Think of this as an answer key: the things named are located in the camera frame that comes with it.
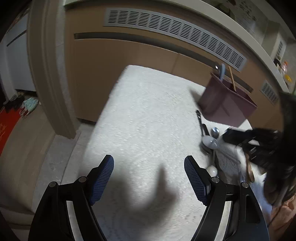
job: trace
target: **purple utensil holder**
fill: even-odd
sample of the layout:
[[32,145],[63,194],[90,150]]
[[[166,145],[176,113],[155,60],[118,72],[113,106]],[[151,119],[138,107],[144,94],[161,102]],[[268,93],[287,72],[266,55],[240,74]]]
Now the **purple utensil holder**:
[[203,116],[217,123],[239,127],[256,109],[257,105],[243,90],[211,73],[212,77],[198,101]]

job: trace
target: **red mat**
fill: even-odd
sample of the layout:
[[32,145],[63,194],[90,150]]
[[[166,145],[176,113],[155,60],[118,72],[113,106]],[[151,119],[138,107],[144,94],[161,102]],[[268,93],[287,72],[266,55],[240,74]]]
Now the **red mat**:
[[0,155],[3,151],[5,143],[13,130],[15,124],[20,118],[20,110],[14,111],[11,109],[6,113],[3,109],[0,113]]

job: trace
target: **white countertop edge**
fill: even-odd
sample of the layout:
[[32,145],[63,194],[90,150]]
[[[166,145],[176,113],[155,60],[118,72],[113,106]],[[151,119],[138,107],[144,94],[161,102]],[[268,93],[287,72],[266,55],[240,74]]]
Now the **white countertop edge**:
[[[82,0],[65,0],[64,5],[82,1]],[[176,4],[183,8],[188,8],[195,11],[197,14],[210,19],[211,21],[217,23],[223,28],[230,31],[234,36],[239,38],[243,43],[245,43],[253,53],[261,60],[261,62],[269,69],[270,73],[277,80],[279,86],[284,92],[289,92],[288,87],[285,84],[283,77],[276,68],[272,59],[265,52],[262,46],[236,21],[228,17],[226,14],[222,13],[213,6],[203,2],[202,0],[157,0],[164,1],[170,4]]]

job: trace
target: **wooden chopstick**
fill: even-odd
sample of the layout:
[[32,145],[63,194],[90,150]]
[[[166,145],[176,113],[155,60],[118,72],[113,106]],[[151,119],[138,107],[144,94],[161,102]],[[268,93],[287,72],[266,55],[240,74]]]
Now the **wooden chopstick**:
[[235,88],[235,82],[234,82],[234,78],[233,78],[233,75],[232,75],[231,67],[228,66],[228,69],[229,69],[229,72],[230,72],[230,75],[231,75],[231,81],[232,81],[233,89],[236,92],[237,90]]

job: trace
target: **white table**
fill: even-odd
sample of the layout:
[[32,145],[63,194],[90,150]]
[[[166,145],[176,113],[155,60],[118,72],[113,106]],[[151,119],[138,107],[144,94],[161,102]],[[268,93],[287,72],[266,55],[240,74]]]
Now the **white table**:
[[[100,201],[93,206],[108,241],[190,240],[205,206],[199,202],[184,171],[184,158],[192,155],[200,167],[210,159],[201,152],[201,131],[192,92],[204,87],[157,70],[128,66],[112,90],[88,144],[80,175],[99,165],[106,154],[115,166]],[[202,121],[221,134],[229,127]],[[241,129],[250,129],[245,121]],[[240,148],[231,147],[242,162]],[[260,176],[251,185],[264,210]],[[222,240],[230,203],[224,209],[216,240]],[[76,240],[79,230],[73,224]]]

